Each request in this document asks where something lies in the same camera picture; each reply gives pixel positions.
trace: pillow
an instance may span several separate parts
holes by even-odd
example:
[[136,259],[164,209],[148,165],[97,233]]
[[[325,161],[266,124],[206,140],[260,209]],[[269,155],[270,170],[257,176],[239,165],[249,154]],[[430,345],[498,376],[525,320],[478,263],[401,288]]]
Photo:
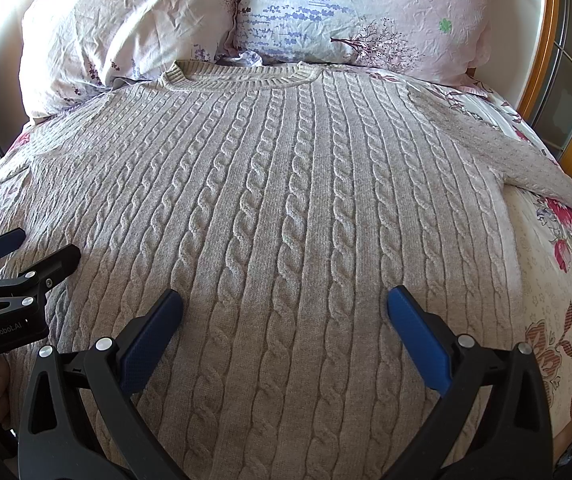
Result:
[[57,114],[115,78],[157,78],[176,59],[228,54],[236,0],[35,0],[22,22],[26,113]]
[[490,56],[490,0],[240,0],[236,46],[266,62],[348,63],[466,84]]

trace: beige sweater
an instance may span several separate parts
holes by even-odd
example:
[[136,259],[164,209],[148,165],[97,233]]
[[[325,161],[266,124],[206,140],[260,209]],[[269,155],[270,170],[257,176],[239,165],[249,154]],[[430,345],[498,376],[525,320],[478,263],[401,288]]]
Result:
[[[510,348],[521,282],[503,181],[572,206],[572,181],[527,144],[405,84],[305,64],[180,63],[35,127],[0,165],[9,179],[0,231],[28,238],[5,274],[82,250],[48,302],[60,351],[118,334],[167,287],[185,299],[136,403],[195,480],[378,479],[436,399],[387,290]],[[42,344],[13,353],[15,390]],[[478,420],[476,406],[456,455]]]

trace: ribbed neckline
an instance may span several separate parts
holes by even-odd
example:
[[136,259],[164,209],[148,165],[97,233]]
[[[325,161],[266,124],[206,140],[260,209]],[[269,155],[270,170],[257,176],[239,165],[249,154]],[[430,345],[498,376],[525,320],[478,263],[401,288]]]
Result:
[[320,66],[307,63],[277,66],[221,66],[201,61],[175,61],[162,76],[163,85],[182,92],[215,92],[288,88],[311,83],[319,77]]

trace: silver screw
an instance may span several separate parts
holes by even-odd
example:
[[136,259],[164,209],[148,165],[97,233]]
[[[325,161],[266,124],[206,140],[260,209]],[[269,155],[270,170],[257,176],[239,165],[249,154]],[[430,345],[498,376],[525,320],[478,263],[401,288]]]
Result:
[[457,343],[459,343],[462,348],[473,348],[473,346],[475,346],[475,340],[468,334],[460,335],[457,338]]
[[52,354],[52,346],[46,345],[40,348],[40,357],[48,357]]
[[524,355],[532,354],[532,346],[528,343],[521,342],[517,345],[517,349]]
[[111,346],[112,340],[109,337],[103,337],[97,343],[95,343],[95,348],[101,351],[108,350]]

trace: white wall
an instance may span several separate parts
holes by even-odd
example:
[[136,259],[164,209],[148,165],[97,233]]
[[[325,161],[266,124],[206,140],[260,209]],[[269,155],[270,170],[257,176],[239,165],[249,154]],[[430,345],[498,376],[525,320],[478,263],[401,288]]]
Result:
[[490,6],[493,51],[475,77],[517,108],[540,42],[546,0],[491,0]]

